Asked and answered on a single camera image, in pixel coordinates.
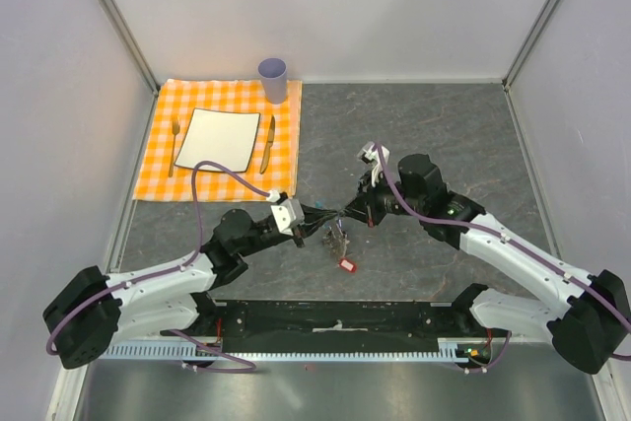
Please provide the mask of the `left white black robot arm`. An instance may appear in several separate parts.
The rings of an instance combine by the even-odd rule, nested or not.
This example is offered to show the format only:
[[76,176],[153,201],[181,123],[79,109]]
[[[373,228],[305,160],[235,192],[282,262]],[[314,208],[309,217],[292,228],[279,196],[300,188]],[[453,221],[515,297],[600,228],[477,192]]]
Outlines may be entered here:
[[334,210],[283,206],[253,220],[243,209],[226,212],[209,241],[167,263],[107,274],[80,270],[43,311],[49,331],[45,350],[67,370],[83,367],[112,345],[160,332],[205,335],[216,324],[209,291],[227,286],[247,270],[245,258],[285,242],[303,246]]

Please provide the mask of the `metal keyring plate blue handle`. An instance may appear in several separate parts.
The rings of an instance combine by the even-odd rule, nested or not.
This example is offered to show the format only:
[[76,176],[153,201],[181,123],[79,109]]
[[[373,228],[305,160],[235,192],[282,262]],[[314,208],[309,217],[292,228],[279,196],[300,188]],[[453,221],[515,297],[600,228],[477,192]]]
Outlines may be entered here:
[[347,232],[343,229],[344,212],[336,210],[333,217],[322,220],[323,237],[322,242],[329,248],[331,256],[342,259],[348,250],[349,239]]

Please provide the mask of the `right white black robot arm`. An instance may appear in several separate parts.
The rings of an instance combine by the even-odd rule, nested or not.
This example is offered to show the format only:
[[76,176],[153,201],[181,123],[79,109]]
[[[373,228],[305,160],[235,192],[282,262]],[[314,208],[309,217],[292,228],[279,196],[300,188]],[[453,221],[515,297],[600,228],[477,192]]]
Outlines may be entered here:
[[630,333],[625,285],[614,273],[575,267],[508,229],[475,201],[450,191],[425,154],[387,167],[388,152],[368,143],[358,154],[370,170],[344,210],[370,227],[387,215],[415,218],[433,239],[474,256],[529,291],[527,298],[472,284],[454,301],[452,324],[466,336],[501,329],[544,340],[570,365],[597,374]]

